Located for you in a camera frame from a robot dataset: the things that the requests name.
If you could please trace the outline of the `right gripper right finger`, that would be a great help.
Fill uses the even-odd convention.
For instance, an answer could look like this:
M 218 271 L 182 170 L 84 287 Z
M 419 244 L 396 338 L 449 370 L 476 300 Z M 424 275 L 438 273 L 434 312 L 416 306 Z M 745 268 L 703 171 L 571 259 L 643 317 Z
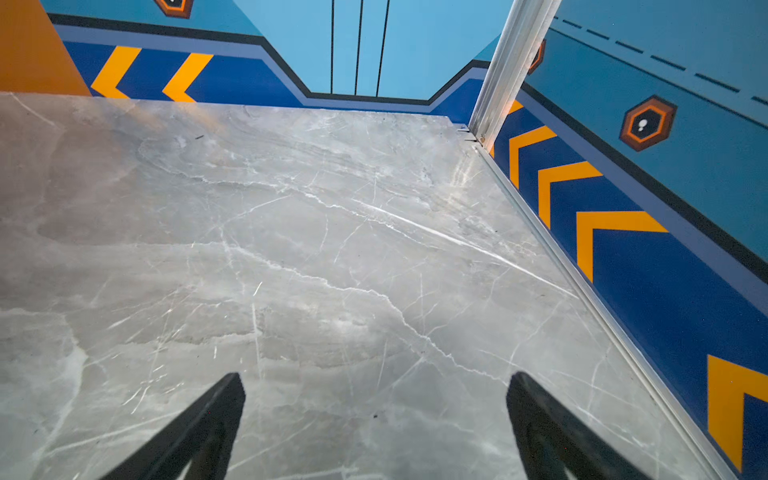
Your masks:
M 645 479 L 533 377 L 512 375 L 506 405 L 529 479 Z

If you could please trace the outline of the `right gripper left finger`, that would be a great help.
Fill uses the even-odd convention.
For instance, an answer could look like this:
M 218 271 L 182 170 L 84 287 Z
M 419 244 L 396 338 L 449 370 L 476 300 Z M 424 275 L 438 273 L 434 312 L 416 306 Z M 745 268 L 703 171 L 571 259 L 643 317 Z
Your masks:
M 223 479 L 246 394 L 237 372 L 224 375 L 106 479 Z

